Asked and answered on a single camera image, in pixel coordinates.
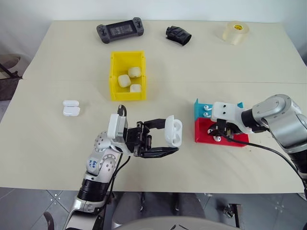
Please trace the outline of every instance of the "table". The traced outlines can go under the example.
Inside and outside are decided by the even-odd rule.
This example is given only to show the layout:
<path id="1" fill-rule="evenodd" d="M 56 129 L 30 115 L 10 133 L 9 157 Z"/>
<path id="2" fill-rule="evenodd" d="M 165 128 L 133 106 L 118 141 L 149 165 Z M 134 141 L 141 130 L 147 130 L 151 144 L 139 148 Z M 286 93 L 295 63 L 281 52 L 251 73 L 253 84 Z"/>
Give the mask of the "table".
<path id="1" fill-rule="evenodd" d="M 303 191 L 301 182 L 292 169 L 271 152 L 254 147 L 233 148 L 194 142 L 193 104 L 197 98 L 201 103 L 243 101 L 245 107 L 250 108 L 271 95 L 284 93 L 291 96 L 306 114 L 306 67 L 279 24 L 251 23 L 250 27 L 255 29 L 252 30 L 250 39 L 248 38 L 242 46 L 230 46 L 222 41 L 217 41 L 218 45 L 210 39 L 208 43 L 204 43 L 199 36 L 203 35 L 204 38 L 210 36 L 203 31 L 198 33 L 197 30 L 193 31 L 198 25 L 211 28 L 211 24 L 225 23 L 144 22 L 145 31 L 148 28 L 148 36 L 144 34 L 143 37 L 123 40 L 126 45 L 118 41 L 116 42 L 118 46 L 115 46 L 115 42 L 108 45 L 98 43 L 99 40 L 94 37 L 96 36 L 94 33 L 87 34 L 90 31 L 88 28 L 97 24 L 98 22 L 91 21 L 54 22 L 50 27 L 24 75 L 25 80 L 20 80 L 0 123 L 0 186 L 78 190 L 85 171 L 85 161 L 92 151 L 96 135 L 107 129 L 110 114 L 116 112 L 117 106 L 123 103 L 127 107 L 130 127 L 134 127 L 139 120 L 146 121 L 175 115 L 175 118 L 183 122 L 183 142 L 178 152 L 161 159 L 132 158 L 117 176 L 114 188 L 116 191 L 200 193 Z M 192 33 L 194 37 L 190 43 L 180 47 L 166 39 L 160 39 L 160 27 L 157 25 L 164 25 L 164 28 L 171 24 L 178 24 Z M 80 38 L 80 49 L 77 49 L 76 41 L 70 40 L 73 33 L 70 29 L 77 28 L 78 25 L 80 30 L 87 34 L 86 36 L 83 34 Z M 272 30 L 281 36 L 278 44 L 282 45 L 282 49 L 274 48 L 266 52 L 258 50 L 255 54 L 254 51 L 257 49 L 250 43 L 259 46 L 256 35 L 259 32 Z M 149 45 L 146 46 L 147 37 L 152 41 L 151 48 Z M 264 37 L 261 37 L 261 40 L 269 41 Z M 154 41 L 160 45 L 164 44 L 160 53 L 168 48 L 166 55 L 158 57 Z M 93 42 L 97 42 L 95 45 L 97 49 L 101 47 L 99 51 L 94 52 Z M 126 50 L 127 47 L 135 49 L 137 46 L 139 48 L 142 46 L 145 50 L 148 76 L 146 101 L 110 101 L 107 82 L 109 51 L 112 47 L 116 47 L 114 50 L 124 50 L 124 46 Z M 214 57 L 217 57 L 217 53 L 213 53 L 213 58 L 209 59 L 208 52 L 214 50 L 211 46 L 216 47 L 217 53 L 222 52 L 219 46 L 224 47 L 228 56 L 235 52 L 233 59 L 229 59 L 232 64 L 251 58 L 254 61 L 253 65 L 263 66 L 265 71 L 259 69 L 258 73 L 262 74 L 257 77 L 257 73 L 248 71 L 252 65 L 250 64 L 242 69 L 243 73 L 249 72 L 249 74 L 246 76 L 238 74 L 237 70 L 231 69 L 231 65 L 225 62 L 226 59 L 221 63 L 215 62 Z M 266 42 L 263 46 L 267 49 L 271 47 Z M 56 51 L 59 52 L 60 47 L 63 52 L 57 54 Z M 196 52 L 196 56 L 200 57 L 201 52 L 197 47 L 203 49 L 203 65 L 197 66 L 190 60 L 181 60 L 185 59 L 181 56 L 183 50 L 191 56 Z M 67 56 L 69 50 L 73 53 L 71 58 Z M 258 59 L 261 55 L 266 61 L 270 56 L 272 59 L 270 62 L 278 68 L 269 68 L 269 64 Z M 295 59 L 292 65 L 287 64 L 291 61 L 289 57 Z M 214 69 L 216 72 L 213 77 L 210 75 Z M 291 78 L 286 77 L 285 72 L 290 74 L 291 71 L 295 74 L 291 75 Z M 189 72 L 199 74 L 187 75 Z M 78 117 L 62 115 L 61 102 L 65 99 L 80 101 L 81 113 Z M 166 145 L 161 134 L 162 130 L 153 130 L 153 146 Z M 250 135 L 250 141 L 282 152 L 269 133 Z"/>

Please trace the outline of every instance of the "yellow container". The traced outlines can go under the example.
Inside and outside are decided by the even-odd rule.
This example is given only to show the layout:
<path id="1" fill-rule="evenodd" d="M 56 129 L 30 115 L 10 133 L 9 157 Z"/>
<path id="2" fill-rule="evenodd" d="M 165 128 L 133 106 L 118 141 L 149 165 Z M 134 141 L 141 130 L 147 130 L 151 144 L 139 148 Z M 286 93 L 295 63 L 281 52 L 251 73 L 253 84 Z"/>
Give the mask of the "yellow container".
<path id="1" fill-rule="evenodd" d="M 146 100 L 146 64 L 144 51 L 122 51 L 111 53 L 109 87 L 112 101 Z M 140 84 L 142 92 L 130 92 L 130 87 L 121 88 L 119 75 L 128 74 L 131 67 L 140 67 L 141 76 L 130 78 L 131 84 Z"/>

